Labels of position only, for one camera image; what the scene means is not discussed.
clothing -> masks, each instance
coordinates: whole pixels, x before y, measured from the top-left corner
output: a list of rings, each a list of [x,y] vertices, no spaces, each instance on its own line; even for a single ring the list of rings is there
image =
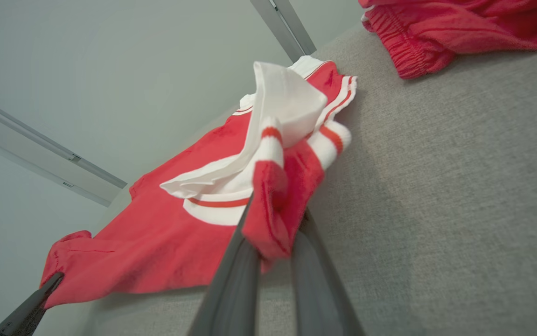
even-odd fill
[[[445,68],[454,55],[537,50],[537,0],[358,0],[399,77]]]
[[[244,193],[228,193],[225,189],[235,176],[228,176],[219,181],[220,185],[212,186],[211,191],[223,188],[223,193],[206,194],[207,190],[201,190],[202,193],[183,199],[162,189],[162,183],[176,176],[241,153],[254,114],[251,104],[255,101],[253,95],[244,97],[241,108],[223,126],[208,132],[194,145],[134,183],[130,188],[132,203],[94,238],[87,231],[79,231],[53,244],[42,283],[56,272],[64,272],[65,277],[47,300],[46,308],[95,300],[111,292],[147,293],[207,285],[247,204],[252,182],[257,191],[245,223],[245,234],[267,259],[286,256],[290,247],[285,252],[279,249],[276,253],[273,246],[277,241],[286,246],[292,242],[296,230],[292,214],[303,213],[305,203],[288,204],[282,199],[286,196],[288,202],[294,196],[292,192],[299,192],[301,199],[309,198],[314,190],[312,186],[319,183],[324,169],[336,157],[333,151],[339,153],[337,148],[342,149],[349,143],[347,130],[330,119],[349,104],[356,87],[355,78],[339,74],[331,61],[322,62],[306,56],[290,68],[300,75],[305,74],[307,83],[318,89],[321,96],[326,96],[323,102],[326,106],[320,110],[320,115],[325,117],[327,130],[313,132],[307,140],[284,148],[278,140],[275,143],[278,136],[264,134],[265,127],[262,127],[262,132],[257,134],[261,140],[253,160],[245,167],[248,170],[240,172],[251,172]],[[274,134],[283,134],[281,124],[273,117],[262,120],[261,125],[277,130]],[[329,130],[335,133],[331,138],[335,139],[336,145],[334,142],[325,144],[321,138],[323,132]],[[263,150],[267,143],[268,152]],[[285,179],[277,181],[274,178],[272,172],[278,171],[277,166],[281,169],[279,176],[285,176]],[[300,171],[307,176],[290,176]],[[265,181],[268,178],[280,184],[272,185]],[[241,187],[245,181],[236,185]],[[287,185],[287,194],[283,192],[283,185]],[[258,186],[274,187],[285,196],[276,199],[256,189]],[[258,217],[262,204],[267,209],[265,217],[252,221],[251,214]],[[283,219],[283,225],[273,227],[289,230],[287,236],[279,231],[273,240],[262,234],[264,225],[272,218]]]

